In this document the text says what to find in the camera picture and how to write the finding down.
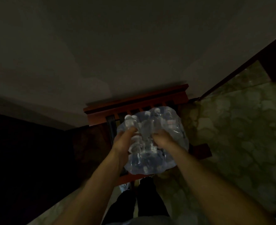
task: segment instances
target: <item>plastic wrap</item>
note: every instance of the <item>plastic wrap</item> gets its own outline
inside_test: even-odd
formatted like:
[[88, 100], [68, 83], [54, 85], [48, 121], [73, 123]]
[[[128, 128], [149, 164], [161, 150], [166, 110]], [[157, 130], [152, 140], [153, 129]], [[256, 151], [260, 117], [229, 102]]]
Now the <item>plastic wrap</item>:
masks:
[[168, 106], [127, 115], [125, 121], [118, 126], [117, 132], [125, 131], [131, 126], [138, 129], [131, 138], [129, 161], [125, 165], [125, 169], [131, 174], [158, 174], [176, 166], [172, 156], [165, 149], [158, 148], [151, 137], [159, 129], [165, 129], [179, 145], [187, 151], [189, 149], [181, 119]]

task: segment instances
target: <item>person's left hand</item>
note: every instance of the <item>person's left hand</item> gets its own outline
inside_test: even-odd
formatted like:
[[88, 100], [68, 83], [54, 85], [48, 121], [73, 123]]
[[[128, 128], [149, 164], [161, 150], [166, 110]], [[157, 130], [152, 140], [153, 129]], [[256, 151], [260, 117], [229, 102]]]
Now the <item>person's left hand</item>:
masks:
[[136, 131], [135, 127], [131, 127], [125, 132], [119, 132], [114, 139], [111, 151], [118, 156], [120, 168], [124, 167], [129, 159], [128, 150], [131, 145], [131, 138]]

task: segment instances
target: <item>pants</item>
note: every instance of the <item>pants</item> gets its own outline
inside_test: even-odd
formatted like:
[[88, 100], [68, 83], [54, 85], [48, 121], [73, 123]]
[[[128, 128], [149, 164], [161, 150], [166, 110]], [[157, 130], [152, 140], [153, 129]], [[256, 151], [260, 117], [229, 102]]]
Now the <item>pants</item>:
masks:
[[[154, 180], [147, 177], [140, 180], [137, 188], [138, 216], [169, 216], [165, 204], [156, 191]], [[102, 225], [125, 222], [133, 218], [136, 196], [134, 191], [126, 190], [109, 208]]]

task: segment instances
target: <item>floor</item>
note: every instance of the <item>floor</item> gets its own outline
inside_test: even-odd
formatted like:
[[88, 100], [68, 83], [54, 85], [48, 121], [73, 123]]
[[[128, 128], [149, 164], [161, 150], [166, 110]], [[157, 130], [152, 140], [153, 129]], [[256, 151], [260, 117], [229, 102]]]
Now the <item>floor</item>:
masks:
[[[276, 216], [276, 82], [257, 61], [199, 102], [179, 108], [190, 143], [208, 143], [211, 170], [240, 187]], [[154, 177], [177, 224], [209, 224], [177, 168]], [[114, 189], [110, 206], [120, 191]], [[70, 194], [30, 224], [50, 224]]]

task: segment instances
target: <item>forearm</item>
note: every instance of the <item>forearm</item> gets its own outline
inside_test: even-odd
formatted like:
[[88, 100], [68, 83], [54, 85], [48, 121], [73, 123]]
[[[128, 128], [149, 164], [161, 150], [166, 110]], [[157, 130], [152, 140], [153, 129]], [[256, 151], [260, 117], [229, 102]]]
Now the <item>forearm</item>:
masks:
[[168, 151], [213, 224], [276, 224], [268, 212], [240, 189], [205, 168], [176, 143]]
[[54, 224], [99, 225], [120, 171], [118, 156], [111, 151]]

